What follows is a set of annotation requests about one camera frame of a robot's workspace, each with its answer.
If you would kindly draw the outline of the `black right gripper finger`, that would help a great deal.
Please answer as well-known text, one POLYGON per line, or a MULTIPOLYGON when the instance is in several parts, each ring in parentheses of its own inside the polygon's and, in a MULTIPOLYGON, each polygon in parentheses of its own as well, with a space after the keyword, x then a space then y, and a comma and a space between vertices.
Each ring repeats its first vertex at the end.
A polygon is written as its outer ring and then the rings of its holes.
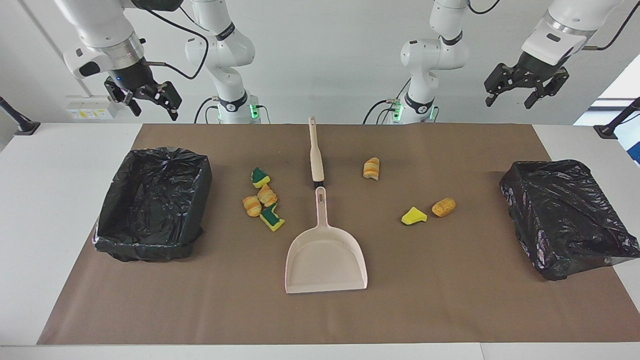
POLYGON ((182 98, 171 81, 167 80, 155 85, 153 102, 165 109, 173 122, 178 120, 178 109, 182 104, 182 98))
POLYGON ((111 77, 106 78, 103 86, 113 102, 128 107, 135 117, 140 116, 142 110, 135 100, 135 92, 130 89, 122 89, 111 77))

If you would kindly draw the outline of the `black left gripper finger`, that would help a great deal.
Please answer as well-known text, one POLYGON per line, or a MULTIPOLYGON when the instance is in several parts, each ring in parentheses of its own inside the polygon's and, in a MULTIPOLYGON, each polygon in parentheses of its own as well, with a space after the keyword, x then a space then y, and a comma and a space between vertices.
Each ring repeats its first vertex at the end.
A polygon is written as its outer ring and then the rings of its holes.
POLYGON ((499 63, 484 81, 484 88, 487 92, 485 104, 487 107, 491 107, 498 98, 498 95, 520 88, 522 84, 522 66, 515 64, 510 67, 504 63, 499 63))
POLYGON ((567 69, 559 69, 547 81, 542 80, 540 76, 528 74, 525 82, 528 85, 532 85, 534 90, 530 94, 530 96, 526 98, 525 108, 531 109, 538 100, 541 100, 546 96, 555 96, 558 91, 560 91, 565 82, 567 82, 569 77, 570 74, 567 69))

